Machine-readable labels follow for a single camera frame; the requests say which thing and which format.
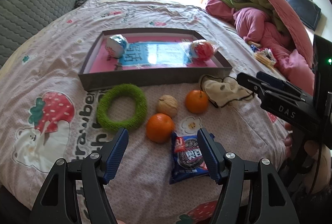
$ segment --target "orange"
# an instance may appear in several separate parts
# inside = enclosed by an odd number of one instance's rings
[[[192,113],[203,113],[208,108],[209,98],[205,92],[193,90],[186,96],[185,105]]]
[[[165,143],[175,129],[172,119],[163,113],[152,115],[146,124],[146,136],[158,144]]]

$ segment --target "pink blanket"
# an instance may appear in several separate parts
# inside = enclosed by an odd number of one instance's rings
[[[309,36],[298,15],[286,0],[269,0],[280,19],[288,28],[290,36],[278,32],[270,17],[254,8],[243,8],[234,12],[220,0],[208,0],[206,11],[233,24],[245,42],[260,43],[272,50],[277,64],[275,67],[294,85],[313,94],[314,74],[312,65],[313,49]]]

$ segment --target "green blanket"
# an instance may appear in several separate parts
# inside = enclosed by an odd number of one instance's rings
[[[274,7],[270,4],[268,0],[221,0],[230,8],[235,8],[236,10],[243,8],[256,8],[261,11],[264,11],[267,15],[269,15],[276,25],[279,32],[283,34],[289,34],[288,29],[283,24],[279,15],[275,11]]]

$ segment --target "plastic wrapped ball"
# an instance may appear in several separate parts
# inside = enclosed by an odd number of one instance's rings
[[[212,44],[206,40],[195,40],[190,45],[190,55],[193,59],[207,61],[214,53]]]
[[[110,56],[120,58],[126,52],[128,45],[128,41],[125,37],[116,34],[107,38],[105,49]]]

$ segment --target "oreo cookie package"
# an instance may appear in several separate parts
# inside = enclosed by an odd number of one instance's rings
[[[209,175],[197,142],[197,135],[178,137],[172,133],[173,169],[170,184],[184,179]]]

